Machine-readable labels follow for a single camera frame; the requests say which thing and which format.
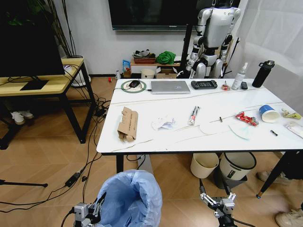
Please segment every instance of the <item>mouse pad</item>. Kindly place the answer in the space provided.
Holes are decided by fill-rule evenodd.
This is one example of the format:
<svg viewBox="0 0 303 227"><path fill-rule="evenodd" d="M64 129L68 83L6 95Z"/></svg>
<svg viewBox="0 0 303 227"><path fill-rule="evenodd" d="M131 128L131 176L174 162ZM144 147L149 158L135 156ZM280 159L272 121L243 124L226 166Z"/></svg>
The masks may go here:
<svg viewBox="0 0 303 227"><path fill-rule="evenodd" d="M121 85L121 89L123 89L124 92L127 92L127 93L139 93L139 92L142 92L144 91L144 89L146 89L146 84L140 80L140 83L141 85L139 84L138 86L136 87L129 87L129 84L132 82L133 80L129 80L129 81L126 81L124 82L122 85Z"/></svg>

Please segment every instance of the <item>marker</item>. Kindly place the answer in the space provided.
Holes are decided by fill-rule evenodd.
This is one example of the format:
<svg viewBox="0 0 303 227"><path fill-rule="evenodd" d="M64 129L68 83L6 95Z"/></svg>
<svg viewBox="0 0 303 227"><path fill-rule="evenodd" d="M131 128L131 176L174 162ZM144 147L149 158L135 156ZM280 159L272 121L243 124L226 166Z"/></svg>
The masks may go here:
<svg viewBox="0 0 303 227"><path fill-rule="evenodd" d="M195 106L194 107L194 110L193 110L193 112L192 112L192 114L191 114L191 116L190 116L190 119L189 119L189 121L188 121L188 124L189 125L194 125L195 124L195 119L196 119L196 116L197 116L197 114L198 114L198 110L200 109L200 107L199 106Z"/></svg>
<svg viewBox="0 0 303 227"><path fill-rule="evenodd" d="M275 134L276 136L278 136L278 134L276 134L274 131L270 130L273 134Z"/></svg>

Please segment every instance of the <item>wooden floor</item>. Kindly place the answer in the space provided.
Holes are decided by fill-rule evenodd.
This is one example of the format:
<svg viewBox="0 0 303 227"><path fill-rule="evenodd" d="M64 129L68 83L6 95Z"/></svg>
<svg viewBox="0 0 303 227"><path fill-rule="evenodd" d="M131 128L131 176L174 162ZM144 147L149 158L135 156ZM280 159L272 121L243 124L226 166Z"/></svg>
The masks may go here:
<svg viewBox="0 0 303 227"><path fill-rule="evenodd" d="M93 78L93 90L110 100L115 82L107 78ZM71 88L68 96L79 98ZM80 170L87 158L88 142L80 144L64 113L58 107L38 112L34 122L22 127L7 150L0 150L0 179L16 182L48 183L47 188L27 186L0 186L0 201L30 203L47 198L48 194L62 187L65 181ZM84 122L86 106L74 108L77 117ZM97 140L103 123L97 130ZM0 134L6 127L0 123ZM90 142L89 159L96 152ZM198 179L190 172L191 155L151 155L154 175L163 195L161 227L216 227L219 226L213 212L199 199ZM234 217L258 227L275 227L274 215L298 208L303 201L303 181L293 180L290 186L273 184L258 200L255 195L263 182L255 177L257 171L268 170L278 161L273 153L257 153L257 167L248 175L248 182L233 189L237 194ZM136 168L136 163L125 160L125 169ZM92 166L86 189L86 201L93 202L102 183L116 172L116 159L102 157ZM204 180L210 196L224 196L211 177ZM84 183L76 185L63 196L38 205L30 210L0 213L0 226L8 227L58 227L72 206L81 202ZM64 192L61 189L54 193ZM0 204L0 210L15 208ZM71 227L73 217L68 217L66 227Z"/></svg>

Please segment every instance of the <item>blue trash bag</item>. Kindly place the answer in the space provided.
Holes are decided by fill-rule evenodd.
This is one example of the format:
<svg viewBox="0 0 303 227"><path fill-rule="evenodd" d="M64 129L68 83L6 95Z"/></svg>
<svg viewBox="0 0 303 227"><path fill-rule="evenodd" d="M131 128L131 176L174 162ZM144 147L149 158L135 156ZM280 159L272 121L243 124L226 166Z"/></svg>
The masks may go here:
<svg viewBox="0 0 303 227"><path fill-rule="evenodd" d="M98 199L106 192L101 208L105 227L157 227L162 193L154 176L144 170L127 170L107 179Z"/></svg>

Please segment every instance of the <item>white trash can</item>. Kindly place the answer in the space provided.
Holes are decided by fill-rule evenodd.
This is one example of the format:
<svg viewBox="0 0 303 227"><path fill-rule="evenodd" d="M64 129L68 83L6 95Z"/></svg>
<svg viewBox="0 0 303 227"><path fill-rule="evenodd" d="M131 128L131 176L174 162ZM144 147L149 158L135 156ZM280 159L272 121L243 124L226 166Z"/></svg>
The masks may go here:
<svg viewBox="0 0 303 227"><path fill-rule="evenodd" d="M257 160L250 152L224 153L220 169L224 177L238 181L246 176L256 164Z"/></svg>
<svg viewBox="0 0 303 227"><path fill-rule="evenodd" d="M150 69L141 70L141 79L153 79L155 71Z"/></svg>
<svg viewBox="0 0 303 227"><path fill-rule="evenodd" d="M219 165L219 158L215 153L194 154L190 170L198 178L207 178Z"/></svg>

